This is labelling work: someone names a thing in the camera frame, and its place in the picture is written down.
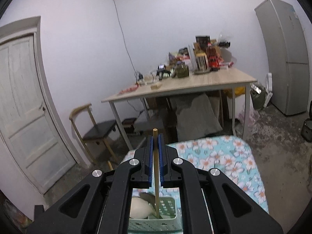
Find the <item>wooden chopstick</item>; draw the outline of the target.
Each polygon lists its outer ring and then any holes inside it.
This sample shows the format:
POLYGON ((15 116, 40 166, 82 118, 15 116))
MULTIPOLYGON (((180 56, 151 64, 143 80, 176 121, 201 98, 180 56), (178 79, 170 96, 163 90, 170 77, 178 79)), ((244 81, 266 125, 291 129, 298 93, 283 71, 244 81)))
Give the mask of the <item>wooden chopstick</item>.
POLYGON ((153 128, 153 170, 154 170, 154 187, 155 187, 155 212, 157 219, 160 217, 159 205, 160 205, 160 196, 159 196, 159 183, 160 183, 160 174, 159 174, 159 146, 158 146, 158 129, 153 128))

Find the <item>white plastic spoon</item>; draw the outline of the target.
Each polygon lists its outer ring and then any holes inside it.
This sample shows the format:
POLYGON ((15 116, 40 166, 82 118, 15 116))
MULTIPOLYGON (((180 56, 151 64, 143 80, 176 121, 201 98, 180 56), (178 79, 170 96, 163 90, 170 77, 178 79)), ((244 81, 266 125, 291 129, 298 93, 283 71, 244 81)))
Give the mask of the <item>white plastic spoon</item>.
POLYGON ((145 219, 152 215, 154 212, 153 207, 150 206, 148 201, 139 197, 133 197, 131 200, 131 208, 129 217, 132 219, 145 219))

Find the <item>green plastic utensil basket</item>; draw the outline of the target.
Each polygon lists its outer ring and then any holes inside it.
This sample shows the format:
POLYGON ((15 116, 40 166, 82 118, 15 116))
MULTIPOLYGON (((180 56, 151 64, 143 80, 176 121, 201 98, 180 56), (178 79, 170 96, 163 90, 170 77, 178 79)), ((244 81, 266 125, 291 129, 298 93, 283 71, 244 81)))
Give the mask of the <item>green plastic utensil basket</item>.
POLYGON ((181 213, 176 201, 171 197, 160 197, 159 218, 155 215, 148 215, 144 219, 129 218, 129 232, 137 233, 170 233, 183 230, 181 213))

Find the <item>pale green spoon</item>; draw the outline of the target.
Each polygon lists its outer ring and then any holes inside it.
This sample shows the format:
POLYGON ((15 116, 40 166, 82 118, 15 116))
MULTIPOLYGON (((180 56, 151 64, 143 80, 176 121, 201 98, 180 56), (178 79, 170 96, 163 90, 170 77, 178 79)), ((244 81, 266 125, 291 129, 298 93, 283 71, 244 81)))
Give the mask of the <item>pale green spoon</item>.
POLYGON ((140 192, 139 197, 155 206, 156 198, 154 194, 148 192, 140 192))

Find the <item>floral blue tablecloth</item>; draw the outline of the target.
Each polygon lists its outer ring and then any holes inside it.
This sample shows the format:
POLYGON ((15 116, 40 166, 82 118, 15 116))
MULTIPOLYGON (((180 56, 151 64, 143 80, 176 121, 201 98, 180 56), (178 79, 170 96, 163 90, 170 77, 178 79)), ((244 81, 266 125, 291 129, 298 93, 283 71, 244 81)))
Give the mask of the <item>floral blue tablecloth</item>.
POLYGON ((262 209, 269 211, 265 188, 250 146, 235 136, 207 137, 169 144, 178 156, 196 168, 208 171, 218 168, 251 197, 262 209))

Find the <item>wooden chair black seat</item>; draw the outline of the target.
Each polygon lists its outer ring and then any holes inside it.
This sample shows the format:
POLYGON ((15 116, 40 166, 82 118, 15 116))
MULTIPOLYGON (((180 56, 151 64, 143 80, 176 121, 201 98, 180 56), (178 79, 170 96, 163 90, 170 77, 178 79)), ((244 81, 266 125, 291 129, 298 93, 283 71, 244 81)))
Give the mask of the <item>wooden chair black seat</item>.
POLYGON ((90 142, 96 142, 96 143, 103 142, 105 147, 108 149, 111 156, 113 157, 115 163, 117 163, 116 154, 112 150, 112 148, 111 148, 111 146, 107 140, 107 137, 109 136, 109 134, 111 132, 116 131, 116 126, 117 126, 116 120, 112 119, 109 121, 103 121, 101 123, 96 123, 94 116, 91 112, 91 103, 88 103, 86 105, 74 108, 71 111, 71 113, 69 114, 69 120, 71 121, 72 127, 73 127, 76 135, 78 136, 80 142, 82 143, 83 148, 88 153, 88 155, 91 158, 91 161, 93 163, 96 163, 96 160, 93 157, 92 153, 90 152, 90 150, 87 146, 87 143, 90 143, 90 142), (83 112, 87 112, 89 114, 89 118, 91 119, 93 126, 84 136, 81 136, 81 134, 80 134, 80 132, 79 132, 79 130, 75 124, 75 119, 77 118, 77 116, 79 114, 81 114, 83 112))

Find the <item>white panel door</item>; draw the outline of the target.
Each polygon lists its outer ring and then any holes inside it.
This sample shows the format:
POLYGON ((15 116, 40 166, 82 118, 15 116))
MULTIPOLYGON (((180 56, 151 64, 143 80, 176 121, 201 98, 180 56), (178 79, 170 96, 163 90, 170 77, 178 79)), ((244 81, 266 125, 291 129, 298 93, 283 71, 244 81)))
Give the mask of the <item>white panel door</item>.
POLYGON ((1 27, 1 136, 18 167, 45 194, 76 163, 43 68, 39 16, 1 27))

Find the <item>wooden top desk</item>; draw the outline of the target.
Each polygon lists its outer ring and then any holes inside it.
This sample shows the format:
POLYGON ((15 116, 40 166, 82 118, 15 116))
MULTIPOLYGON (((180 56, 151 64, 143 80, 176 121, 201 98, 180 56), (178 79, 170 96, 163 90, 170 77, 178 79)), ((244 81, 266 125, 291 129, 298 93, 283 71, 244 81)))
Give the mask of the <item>wooden top desk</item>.
POLYGON ((163 80, 162 86, 159 89, 151 89, 150 86, 139 86, 136 90, 128 93, 115 94, 104 100, 102 103, 109 103, 113 115, 117 121, 118 128, 122 138, 124 139, 126 146, 131 151, 133 147, 129 138, 122 127, 122 122, 118 111, 115 107, 115 103, 119 101, 126 101, 130 99, 144 99, 152 97, 164 97, 174 95, 192 94, 196 92, 207 92, 213 90, 232 90, 232 131, 235 135, 235 88, 245 88, 245 108, 244 108, 244 127, 242 133, 242 139, 245 140, 248 133, 248 121, 250 114, 250 89, 251 84, 257 82, 252 76, 238 70, 234 67, 228 69, 221 69, 218 72, 210 72, 207 74, 190 75, 185 78, 179 79, 165 79, 163 80))

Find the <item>green glass jar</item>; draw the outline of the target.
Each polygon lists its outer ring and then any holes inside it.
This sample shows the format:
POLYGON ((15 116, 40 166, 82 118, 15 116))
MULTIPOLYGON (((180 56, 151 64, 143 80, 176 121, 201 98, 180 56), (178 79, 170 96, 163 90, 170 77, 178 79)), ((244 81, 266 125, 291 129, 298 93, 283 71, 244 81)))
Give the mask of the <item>green glass jar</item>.
POLYGON ((178 78, 188 77, 189 67, 183 61, 179 61, 176 63, 175 72, 178 78))

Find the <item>red oil bottle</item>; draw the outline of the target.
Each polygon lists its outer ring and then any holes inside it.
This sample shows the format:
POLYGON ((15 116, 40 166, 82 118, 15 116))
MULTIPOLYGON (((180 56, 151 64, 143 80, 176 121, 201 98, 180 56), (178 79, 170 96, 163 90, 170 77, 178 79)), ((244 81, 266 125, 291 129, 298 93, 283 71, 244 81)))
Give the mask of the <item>red oil bottle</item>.
POLYGON ((212 46, 211 43, 208 43, 206 48, 206 55, 208 59, 209 67, 212 71, 219 70, 219 59, 216 49, 212 46))

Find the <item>grey refrigerator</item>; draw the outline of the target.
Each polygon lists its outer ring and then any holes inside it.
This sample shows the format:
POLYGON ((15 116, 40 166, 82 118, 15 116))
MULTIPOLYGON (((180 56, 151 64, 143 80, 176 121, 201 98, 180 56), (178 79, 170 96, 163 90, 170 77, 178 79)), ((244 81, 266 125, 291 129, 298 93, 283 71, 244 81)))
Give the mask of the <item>grey refrigerator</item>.
POLYGON ((309 61, 304 32, 295 9, 265 0, 255 12, 272 74, 272 103, 286 116, 303 113, 309 96, 309 61))

